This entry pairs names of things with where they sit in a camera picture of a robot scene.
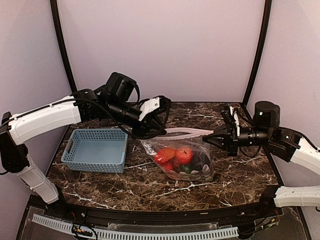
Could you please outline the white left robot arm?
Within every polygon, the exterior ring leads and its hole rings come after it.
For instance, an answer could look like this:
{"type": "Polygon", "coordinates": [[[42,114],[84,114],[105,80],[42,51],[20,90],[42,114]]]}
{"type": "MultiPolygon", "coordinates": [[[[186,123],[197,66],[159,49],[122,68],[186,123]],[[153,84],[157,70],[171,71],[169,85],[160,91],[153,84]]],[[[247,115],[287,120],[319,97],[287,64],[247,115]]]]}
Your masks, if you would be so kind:
{"type": "Polygon", "coordinates": [[[0,126],[0,158],[5,173],[19,176],[42,200],[51,205],[51,210],[60,218],[67,218],[70,206],[63,194],[44,175],[29,155],[26,141],[51,130],[94,119],[112,120],[120,129],[128,126],[125,133],[134,139],[147,140],[166,134],[159,115],[169,114],[171,100],[163,95],[149,99],[137,99],[129,103],[133,91],[140,89],[132,78],[113,72],[106,84],[95,90],[83,89],[61,100],[39,108],[12,115],[6,112],[0,126]]]}

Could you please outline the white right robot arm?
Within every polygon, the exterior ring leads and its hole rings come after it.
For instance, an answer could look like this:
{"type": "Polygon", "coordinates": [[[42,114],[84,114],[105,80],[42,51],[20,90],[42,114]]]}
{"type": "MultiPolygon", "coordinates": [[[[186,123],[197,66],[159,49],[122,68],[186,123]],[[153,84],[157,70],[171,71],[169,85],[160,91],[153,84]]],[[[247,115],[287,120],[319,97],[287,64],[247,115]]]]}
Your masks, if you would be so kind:
{"type": "MultiPolygon", "coordinates": [[[[255,103],[253,122],[241,127],[235,108],[222,104],[224,124],[202,140],[235,157],[243,147],[266,148],[272,155],[320,173],[320,149],[304,134],[280,126],[280,107],[270,101],[255,103]]],[[[319,186],[287,187],[269,185],[255,205],[255,213],[266,217],[274,208],[320,207],[319,186]]]]}

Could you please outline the red fake strawberry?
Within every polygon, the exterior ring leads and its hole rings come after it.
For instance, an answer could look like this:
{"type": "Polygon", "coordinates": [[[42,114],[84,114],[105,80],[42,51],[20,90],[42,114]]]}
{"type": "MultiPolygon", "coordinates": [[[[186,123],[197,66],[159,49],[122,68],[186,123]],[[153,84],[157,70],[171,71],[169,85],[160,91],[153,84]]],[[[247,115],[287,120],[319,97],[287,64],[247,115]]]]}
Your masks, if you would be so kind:
{"type": "Polygon", "coordinates": [[[156,155],[154,156],[153,160],[156,164],[164,166],[167,162],[173,159],[176,155],[176,149],[172,147],[164,147],[161,148],[156,155]]]}

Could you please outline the orange yellow fake mango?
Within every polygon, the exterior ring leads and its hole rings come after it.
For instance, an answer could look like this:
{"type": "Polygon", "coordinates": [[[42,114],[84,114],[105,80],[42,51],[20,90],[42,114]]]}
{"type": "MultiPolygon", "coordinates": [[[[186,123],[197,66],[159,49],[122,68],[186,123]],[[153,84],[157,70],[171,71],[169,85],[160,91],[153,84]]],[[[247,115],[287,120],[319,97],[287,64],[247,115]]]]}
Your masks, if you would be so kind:
{"type": "Polygon", "coordinates": [[[189,146],[182,146],[175,152],[175,158],[180,165],[188,165],[193,158],[193,151],[189,146]]]}

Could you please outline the clear zip top bag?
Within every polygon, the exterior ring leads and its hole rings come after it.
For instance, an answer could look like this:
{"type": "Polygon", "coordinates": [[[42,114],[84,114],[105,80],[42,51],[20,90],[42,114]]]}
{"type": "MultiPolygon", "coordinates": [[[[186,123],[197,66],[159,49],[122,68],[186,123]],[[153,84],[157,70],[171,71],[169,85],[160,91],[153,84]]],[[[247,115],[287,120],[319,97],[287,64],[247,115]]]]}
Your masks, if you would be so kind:
{"type": "Polygon", "coordinates": [[[167,128],[165,135],[142,140],[146,154],[166,176],[176,181],[212,181],[210,145],[203,141],[214,132],[190,127],[167,128]]]}

